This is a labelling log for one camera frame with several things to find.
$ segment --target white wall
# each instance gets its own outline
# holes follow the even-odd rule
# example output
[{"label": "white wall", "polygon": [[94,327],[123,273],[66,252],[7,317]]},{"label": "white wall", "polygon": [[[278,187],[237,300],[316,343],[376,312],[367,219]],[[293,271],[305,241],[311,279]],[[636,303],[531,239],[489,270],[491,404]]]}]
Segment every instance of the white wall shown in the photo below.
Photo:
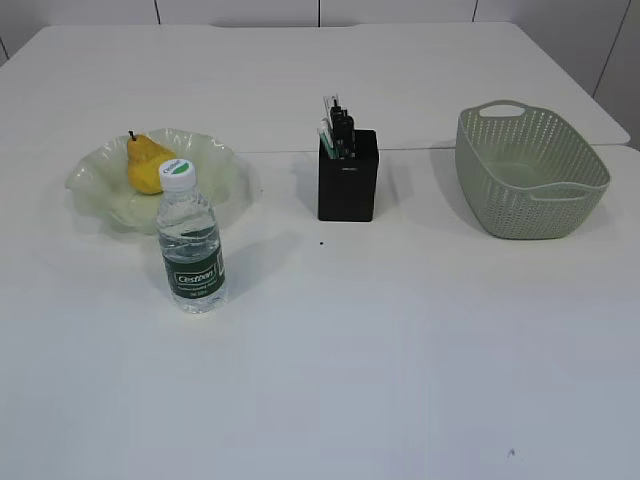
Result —
[{"label": "white wall", "polygon": [[640,149],[640,0],[631,2],[595,98]]},{"label": "white wall", "polygon": [[162,23],[317,26],[317,0],[157,0]]},{"label": "white wall", "polygon": [[476,0],[321,0],[320,24],[470,22],[475,5]]},{"label": "white wall", "polygon": [[154,23],[153,0],[0,0],[0,35],[10,56],[46,25]]},{"label": "white wall", "polygon": [[476,21],[522,28],[593,94],[629,0],[479,0]]}]

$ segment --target black pen holder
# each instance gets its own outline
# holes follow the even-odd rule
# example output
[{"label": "black pen holder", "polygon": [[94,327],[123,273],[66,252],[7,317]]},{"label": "black pen holder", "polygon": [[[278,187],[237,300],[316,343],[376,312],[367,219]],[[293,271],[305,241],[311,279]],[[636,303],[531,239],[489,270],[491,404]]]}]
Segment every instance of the black pen holder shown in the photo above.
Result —
[{"label": "black pen holder", "polygon": [[356,130],[355,158],[332,159],[320,142],[318,219],[370,222],[378,176],[378,141],[373,130]]}]

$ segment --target green bottle label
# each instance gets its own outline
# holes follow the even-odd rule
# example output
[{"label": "green bottle label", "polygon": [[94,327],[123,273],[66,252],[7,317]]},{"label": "green bottle label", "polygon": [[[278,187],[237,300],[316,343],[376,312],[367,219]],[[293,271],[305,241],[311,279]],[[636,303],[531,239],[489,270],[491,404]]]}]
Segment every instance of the green bottle label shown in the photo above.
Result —
[{"label": "green bottle label", "polygon": [[224,283],[222,249],[204,260],[179,263],[164,257],[164,266],[173,293],[182,298],[202,298],[217,291]]}]

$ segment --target water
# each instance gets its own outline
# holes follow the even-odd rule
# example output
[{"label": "water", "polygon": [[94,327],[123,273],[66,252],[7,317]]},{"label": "water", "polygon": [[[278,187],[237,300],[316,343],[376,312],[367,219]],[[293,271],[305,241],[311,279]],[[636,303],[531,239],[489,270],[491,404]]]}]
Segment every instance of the water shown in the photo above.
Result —
[{"label": "water", "polygon": [[175,302],[189,313],[223,305],[227,285],[218,224],[197,188],[166,192],[156,218],[160,248]]}]

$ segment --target basket handle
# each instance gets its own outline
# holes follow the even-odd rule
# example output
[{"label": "basket handle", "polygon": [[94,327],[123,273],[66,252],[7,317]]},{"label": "basket handle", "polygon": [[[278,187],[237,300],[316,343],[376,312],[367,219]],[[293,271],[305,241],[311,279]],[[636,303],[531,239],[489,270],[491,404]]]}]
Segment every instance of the basket handle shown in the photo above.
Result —
[{"label": "basket handle", "polygon": [[[516,115],[483,115],[482,112],[491,107],[517,107],[522,109],[521,113]],[[509,118],[509,117],[521,117],[525,113],[531,110],[531,107],[525,103],[518,102],[516,100],[494,100],[493,102],[485,103],[484,105],[480,105],[474,108],[475,113],[483,118]]]},{"label": "basket handle", "polygon": [[[555,198],[540,198],[536,196],[536,193],[544,192],[546,190],[557,190],[559,188],[562,188],[563,190],[575,190],[580,192],[581,195],[571,196],[571,197],[555,197]],[[558,184],[542,185],[541,187],[537,187],[535,190],[529,192],[529,198],[531,198],[531,200],[534,200],[536,202],[558,202],[558,201],[572,202],[576,200],[584,200],[593,192],[594,192],[594,188],[589,187],[587,185],[579,185],[579,184],[572,184],[572,185],[566,185],[566,186],[562,186]]]}]

